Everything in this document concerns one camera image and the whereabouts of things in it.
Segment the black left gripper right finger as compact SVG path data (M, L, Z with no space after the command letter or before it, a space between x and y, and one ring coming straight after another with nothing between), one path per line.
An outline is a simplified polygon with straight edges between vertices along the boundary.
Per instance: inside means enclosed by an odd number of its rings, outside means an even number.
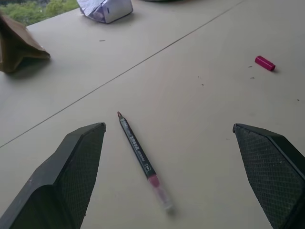
M249 184L274 229L305 227L305 158L283 136L234 124Z

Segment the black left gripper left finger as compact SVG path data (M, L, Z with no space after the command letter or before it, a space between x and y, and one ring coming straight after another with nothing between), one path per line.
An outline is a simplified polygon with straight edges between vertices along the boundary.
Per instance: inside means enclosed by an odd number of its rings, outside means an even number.
M2 229L79 229L95 186L105 123L67 134L0 218Z

